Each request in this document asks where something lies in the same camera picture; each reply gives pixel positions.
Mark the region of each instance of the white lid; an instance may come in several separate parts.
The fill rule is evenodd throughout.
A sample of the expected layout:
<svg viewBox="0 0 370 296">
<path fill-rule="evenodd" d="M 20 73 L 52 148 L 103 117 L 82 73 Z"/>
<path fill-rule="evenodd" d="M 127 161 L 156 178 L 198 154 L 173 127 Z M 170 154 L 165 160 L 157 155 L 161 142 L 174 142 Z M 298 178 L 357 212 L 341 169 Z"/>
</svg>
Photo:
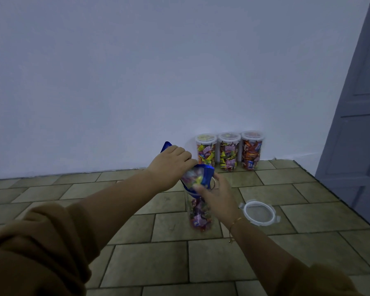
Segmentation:
<svg viewBox="0 0 370 296">
<path fill-rule="evenodd" d="M 260 131 L 245 131 L 241 133 L 244 140 L 248 141 L 262 141 L 264 139 L 263 133 Z"/>
<path fill-rule="evenodd" d="M 235 132 L 225 132 L 218 135 L 218 140 L 225 143 L 239 143 L 241 135 Z"/>
<path fill-rule="evenodd" d="M 256 200 L 248 200 L 245 205 L 240 204 L 239 207 L 245 217 L 257 226 L 267 226 L 281 220 L 280 216 L 275 215 L 275 209 L 272 206 Z"/>
<path fill-rule="evenodd" d="M 195 140 L 199 145 L 201 144 L 209 145 L 209 144 L 217 143 L 217 136 L 214 134 L 208 134 L 208 133 L 200 134 L 196 136 Z"/>
</svg>

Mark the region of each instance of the plastic jar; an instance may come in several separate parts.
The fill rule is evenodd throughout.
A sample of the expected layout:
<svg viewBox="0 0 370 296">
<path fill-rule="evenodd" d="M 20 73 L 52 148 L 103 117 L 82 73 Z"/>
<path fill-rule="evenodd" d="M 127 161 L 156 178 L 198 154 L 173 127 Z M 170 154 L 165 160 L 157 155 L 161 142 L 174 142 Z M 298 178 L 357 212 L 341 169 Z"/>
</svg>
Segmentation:
<svg viewBox="0 0 370 296">
<path fill-rule="evenodd" d="M 199 164 L 215 167 L 215 145 L 217 136 L 214 134 L 200 134 L 196 136 Z"/>
<path fill-rule="evenodd" d="M 241 137 L 243 139 L 242 166 L 247 170 L 254 170 L 260 159 L 260 149 L 264 136 L 259 131 L 246 131 L 241 133 Z"/>
<path fill-rule="evenodd" d="M 192 193 L 184 187 L 185 203 L 191 227 L 200 231 L 211 229 L 212 215 L 206 201 L 198 194 Z"/>
<path fill-rule="evenodd" d="M 225 171 L 234 171 L 237 166 L 237 154 L 241 135 L 234 132 L 225 132 L 218 135 L 219 164 Z"/>
</svg>

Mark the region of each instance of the brown shirt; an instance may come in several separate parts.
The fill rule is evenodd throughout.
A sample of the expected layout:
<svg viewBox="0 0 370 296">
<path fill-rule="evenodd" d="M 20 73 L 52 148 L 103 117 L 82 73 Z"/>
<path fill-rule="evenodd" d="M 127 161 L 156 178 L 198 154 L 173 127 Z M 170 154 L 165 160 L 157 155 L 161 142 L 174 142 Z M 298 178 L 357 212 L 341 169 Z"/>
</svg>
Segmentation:
<svg viewBox="0 0 370 296">
<path fill-rule="evenodd" d="M 47 204 L 0 231 L 0 295 L 85 295 L 89 263 L 99 255 L 88 213 Z M 295 260 L 277 295 L 360 296 L 339 270 Z"/>
</svg>

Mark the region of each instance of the gray door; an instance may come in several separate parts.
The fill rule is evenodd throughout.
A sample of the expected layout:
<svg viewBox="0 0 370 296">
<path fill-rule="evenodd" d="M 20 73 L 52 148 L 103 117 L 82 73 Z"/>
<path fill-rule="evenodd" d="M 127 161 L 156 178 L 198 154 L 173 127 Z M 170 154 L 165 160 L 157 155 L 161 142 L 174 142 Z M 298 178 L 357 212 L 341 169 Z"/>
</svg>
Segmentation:
<svg viewBox="0 0 370 296">
<path fill-rule="evenodd" d="M 370 6 L 316 178 L 370 223 Z"/>
</svg>

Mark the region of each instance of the gold bracelet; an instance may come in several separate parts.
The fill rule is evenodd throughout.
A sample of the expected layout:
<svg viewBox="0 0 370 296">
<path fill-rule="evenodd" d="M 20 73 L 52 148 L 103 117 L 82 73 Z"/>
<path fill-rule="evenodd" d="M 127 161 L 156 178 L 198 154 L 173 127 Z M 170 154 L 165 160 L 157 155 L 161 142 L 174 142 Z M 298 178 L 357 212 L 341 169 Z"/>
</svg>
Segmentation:
<svg viewBox="0 0 370 296">
<path fill-rule="evenodd" d="M 243 219 L 243 218 L 242 218 L 242 217 L 238 217 L 235 221 L 233 221 L 232 225 L 229 227 L 229 243 L 232 243 L 232 242 L 234 241 L 233 237 L 231 237 L 231 236 L 230 236 L 230 235 L 232 234 L 232 227 L 233 227 L 233 225 L 234 225 L 237 221 L 239 221 L 239 220 L 241 220 L 241 219 Z"/>
</svg>

